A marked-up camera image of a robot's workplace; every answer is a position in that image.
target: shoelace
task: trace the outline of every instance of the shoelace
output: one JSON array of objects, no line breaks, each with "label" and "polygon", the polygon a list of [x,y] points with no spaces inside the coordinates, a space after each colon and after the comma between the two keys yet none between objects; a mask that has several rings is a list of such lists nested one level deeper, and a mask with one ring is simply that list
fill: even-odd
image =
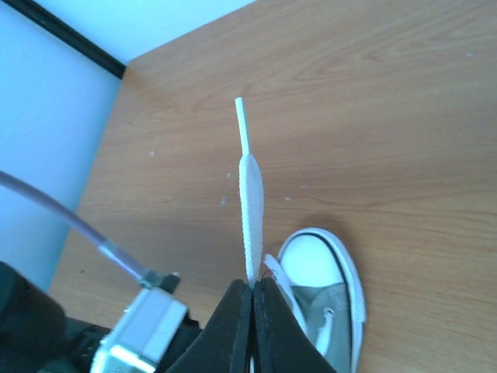
[{"label": "shoelace", "polygon": [[[243,99],[238,97],[235,100],[236,113],[238,117],[238,127],[240,130],[240,140],[242,143],[242,157],[238,166],[240,203],[242,206],[242,233],[245,247],[245,270],[247,280],[253,289],[255,281],[259,276],[259,268],[262,258],[262,222],[264,214],[264,188],[259,165],[251,154],[249,129],[247,128]],[[292,313],[301,327],[305,336],[308,336],[308,326],[302,313],[301,307],[295,299],[291,290],[290,278],[280,266],[278,261],[271,255],[266,255],[265,264],[273,272],[275,281],[283,289],[290,299]],[[318,338],[315,343],[316,349],[321,355],[328,350],[331,342],[331,331],[333,324],[333,311],[324,310],[325,323],[318,330]],[[253,359],[251,359],[251,370],[253,371]]]},{"label": "shoelace", "polygon": [[[273,272],[274,280],[278,283],[280,289],[290,300],[292,313],[294,314],[299,327],[308,338],[308,325],[305,321],[302,309],[298,305],[297,299],[295,299],[294,292],[291,288],[292,286],[295,286],[295,283],[288,277],[283,267],[273,256],[267,254],[264,259],[264,264],[271,270],[271,272]],[[329,307],[325,308],[323,310],[323,316],[325,317],[325,322],[323,326],[318,329],[318,337],[315,342],[315,348],[321,355],[324,356],[328,351],[329,344],[332,341],[333,310]]]}]

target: gray sneaker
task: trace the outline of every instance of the gray sneaker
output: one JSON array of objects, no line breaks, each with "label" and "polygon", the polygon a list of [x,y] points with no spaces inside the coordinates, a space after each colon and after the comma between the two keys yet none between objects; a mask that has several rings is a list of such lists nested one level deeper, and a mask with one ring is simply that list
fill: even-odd
[{"label": "gray sneaker", "polygon": [[277,259],[267,255],[264,263],[319,353],[337,373],[356,373],[366,303],[342,242],[324,229],[302,229],[286,240]]}]

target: cable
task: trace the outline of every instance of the cable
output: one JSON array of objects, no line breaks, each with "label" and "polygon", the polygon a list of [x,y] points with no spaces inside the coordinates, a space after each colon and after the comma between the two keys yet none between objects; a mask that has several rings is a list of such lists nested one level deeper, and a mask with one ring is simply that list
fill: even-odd
[{"label": "cable", "polygon": [[23,182],[0,171],[0,185],[5,188],[24,196],[32,202],[39,204],[41,207],[46,208],[48,211],[56,214],[59,218],[65,221],[70,227],[81,233],[93,245],[97,246],[99,251],[116,263],[119,267],[124,269],[128,274],[136,278],[138,281],[143,281],[148,273],[148,269],[136,261],[129,253],[122,250],[114,242],[107,239],[104,235],[94,229],[86,221],[82,220],[79,216],[71,210],[57,202],[54,198],[38,190],[34,186]]}]

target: wood grain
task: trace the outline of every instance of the wood grain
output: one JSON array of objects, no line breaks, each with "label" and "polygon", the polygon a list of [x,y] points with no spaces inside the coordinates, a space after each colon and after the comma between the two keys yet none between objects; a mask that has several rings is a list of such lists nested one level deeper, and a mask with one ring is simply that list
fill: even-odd
[{"label": "wood grain", "polygon": [[[244,277],[244,96],[266,251],[309,225],[342,238],[367,296],[361,371],[497,371],[496,14],[261,1],[174,40],[127,69],[79,212],[179,271],[207,321]],[[71,234],[52,287],[69,315],[110,326],[136,291]]]}]

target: light blue wall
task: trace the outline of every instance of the light blue wall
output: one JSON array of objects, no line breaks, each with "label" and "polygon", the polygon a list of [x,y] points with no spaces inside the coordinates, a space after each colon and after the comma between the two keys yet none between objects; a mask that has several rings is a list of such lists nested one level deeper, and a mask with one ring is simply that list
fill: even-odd
[{"label": "light blue wall", "polygon": [[[127,63],[252,0],[37,2]],[[119,84],[0,1],[0,169],[76,209]],[[43,289],[67,233],[50,214],[0,187],[0,260]]]},{"label": "light blue wall", "polygon": [[[0,2],[0,169],[76,209],[119,84]],[[43,289],[67,232],[0,187],[0,260]]]},{"label": "light blue wall", "polygon": [[127,64],[253,0],[36,0]]}]

